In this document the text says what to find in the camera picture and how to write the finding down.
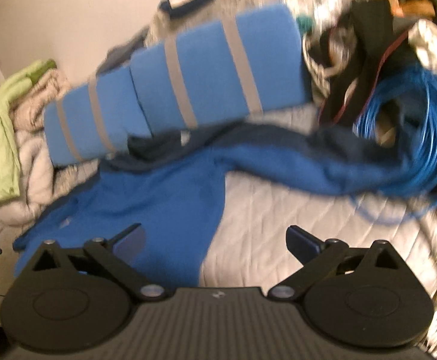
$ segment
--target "screw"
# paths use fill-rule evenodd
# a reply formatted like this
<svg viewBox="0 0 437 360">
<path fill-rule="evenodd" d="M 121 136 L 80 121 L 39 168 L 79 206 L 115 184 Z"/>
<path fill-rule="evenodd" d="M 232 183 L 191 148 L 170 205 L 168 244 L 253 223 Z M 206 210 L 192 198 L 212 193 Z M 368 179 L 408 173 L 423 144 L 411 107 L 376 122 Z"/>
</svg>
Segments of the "screw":
<svg viewBox="0 0 437 360">
<path fill-rule="evenodd" d="M 289 286 L 276 286 L 272 288 L 271 294 L 275 298 L 289 299 L 295 295 L 295 290 Z"/>
<path fill-rule="evenodd" d="M 165 288 L 157 284 L 149 284 L 140 289 L 143 296 L 147 298 L 157 298 L 165 293 Z"/>
</svg>

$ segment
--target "coiled blue cable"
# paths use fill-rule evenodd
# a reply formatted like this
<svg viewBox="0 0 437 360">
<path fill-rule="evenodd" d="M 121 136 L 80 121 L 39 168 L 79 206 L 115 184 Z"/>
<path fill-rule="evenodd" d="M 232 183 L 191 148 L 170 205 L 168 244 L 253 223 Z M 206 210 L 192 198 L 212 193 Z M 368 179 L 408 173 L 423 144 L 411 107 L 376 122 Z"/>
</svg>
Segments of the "coiled blue cable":
<svg viewBox="0 0 437 360">
<path fill-rule="evenodd" d="M 423 95 L 414 98 L 416 104 L 409 102 L 407 105 L 409 111 L 423 116 L 419 125 L 415 126 L 417 133 L 420 134 L 418 145 L 410 167 L 402 179 L 393 185 L 379 188 L 378 192 L 388 197 L 408 199 L 430 193 L 437 186 L 437 75 L 422 67 L 414 67 L 382 80 L 355 125 L 357 135 L 375 139 L 375 124 L 381 107 L 393 99 L 396 99 L 400 105 L 401 96 L 420 92 Z M 399 126 L 398 134 L 400 128 L 407 128 L 407 126 Z M 437 197 L 427 209 L 412 212 L 400 220 L 374 218 L 363 206 L 358 204 L 357 206 L 358 211 L 368 220 L 385 225 L 397 225 L 408 219 L 420 218 L 429 210 L 436 209 Z"/>
</svg>

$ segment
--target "metal rivet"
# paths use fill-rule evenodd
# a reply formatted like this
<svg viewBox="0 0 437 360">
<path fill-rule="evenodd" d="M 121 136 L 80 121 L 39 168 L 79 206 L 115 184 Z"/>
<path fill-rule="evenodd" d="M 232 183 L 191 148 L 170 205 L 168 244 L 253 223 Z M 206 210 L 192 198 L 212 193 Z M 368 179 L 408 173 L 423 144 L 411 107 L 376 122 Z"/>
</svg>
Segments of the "metal rivet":
<svg viewBox="0 0 437 360">
<path fill-rule="evenodd" d="M 190 141 L 191 134 L 189 131 L 180 132 L 180 142 L 182 146 L 185 146 Z"/>
<path fill-rule="evenodd" d="M 140 292 L 147 298 L 157 298 L 165 293 L 165 288 L 157 284 L 149 284 L 140 288 Z"/>
<path fill-rule="evenodd" d="M 295 290 L 289 286 L 276 286 L 272 288 L 272 296 L 279 299 L 288 299 L 295 295 Z"/>
<path fill-rule="evenodd" d="M 221 299 L 221 298 L 224 298 L 224 297 L 226 296 L 226 293 L 223 292 L 223 291 L 218 291 L 218 292 L 214 292 L 214 293 L 212 294 L 212 296 L 213 296 L 215 299 Z"/>
</svg>

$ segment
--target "white wall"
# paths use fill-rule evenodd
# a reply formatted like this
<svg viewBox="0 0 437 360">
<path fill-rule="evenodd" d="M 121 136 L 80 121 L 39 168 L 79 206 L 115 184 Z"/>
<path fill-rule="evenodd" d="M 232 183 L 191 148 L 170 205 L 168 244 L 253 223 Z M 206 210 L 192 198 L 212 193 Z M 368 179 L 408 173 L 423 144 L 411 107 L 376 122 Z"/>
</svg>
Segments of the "white wall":
<svg viewBox="0 0 437 360">
<path fill-rule="evenodd" d="M 54 58 L 73 83 L 112 46 L 146 24 L 160 0 L 0 0 L 0 69 L 5 77 Z"/>
</svg>

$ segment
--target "ribbed black surface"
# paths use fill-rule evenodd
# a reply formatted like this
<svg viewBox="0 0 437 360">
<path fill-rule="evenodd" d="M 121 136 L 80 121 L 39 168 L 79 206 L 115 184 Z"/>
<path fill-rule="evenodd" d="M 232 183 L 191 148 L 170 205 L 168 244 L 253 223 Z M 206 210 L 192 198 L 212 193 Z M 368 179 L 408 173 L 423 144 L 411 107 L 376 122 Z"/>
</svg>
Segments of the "ribbed black surface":
<svg viewBox="0 0 437 360">
<path fill-rule="evenodd" d="M 188 289 L 141 306 L 131 323 L 99 347 L 71 355 L 17 348 L 8 360 L 421 360 L 419 349 L 366 354 L 326 341 L 291 304 L 264 298 L 258 288 Z"/>
</svg>

